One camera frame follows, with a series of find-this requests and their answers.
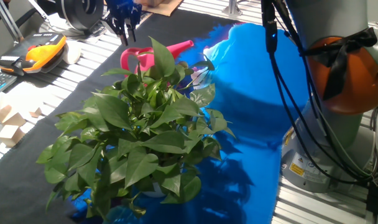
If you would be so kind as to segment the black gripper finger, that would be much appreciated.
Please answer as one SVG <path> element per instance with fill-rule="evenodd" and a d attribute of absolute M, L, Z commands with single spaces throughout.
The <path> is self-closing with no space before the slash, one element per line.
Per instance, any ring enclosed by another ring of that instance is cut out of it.
<path fill-rule="evenodd" d="M 125 32 L 125 25 L 123 22 L 119 22 L 118 20 L 114 20 L 114 25 L 116 28 L 116 35 L 120 38 L 122 45 L 127 46 L 127 37 Z"/>
<path fill-rule="evenodd" d="M 136 28 L 136 23 L 132 19 L 126 19 L 126 27 L 127 31 L 129 34 L 129 38 L 135 42 L 136 41 L 136 35 L 135 35 L 135 28 Z"/>

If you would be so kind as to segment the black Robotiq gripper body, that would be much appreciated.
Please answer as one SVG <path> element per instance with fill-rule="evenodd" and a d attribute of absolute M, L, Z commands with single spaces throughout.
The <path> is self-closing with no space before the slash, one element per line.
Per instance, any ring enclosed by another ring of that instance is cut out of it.
<path fill-rule="evenodd" d="M 141 20 L 142 5 L 133 0 L 105 0 L 107 13 L 102 21 L 115 19 L 119 22 L 138 24 Z"/>

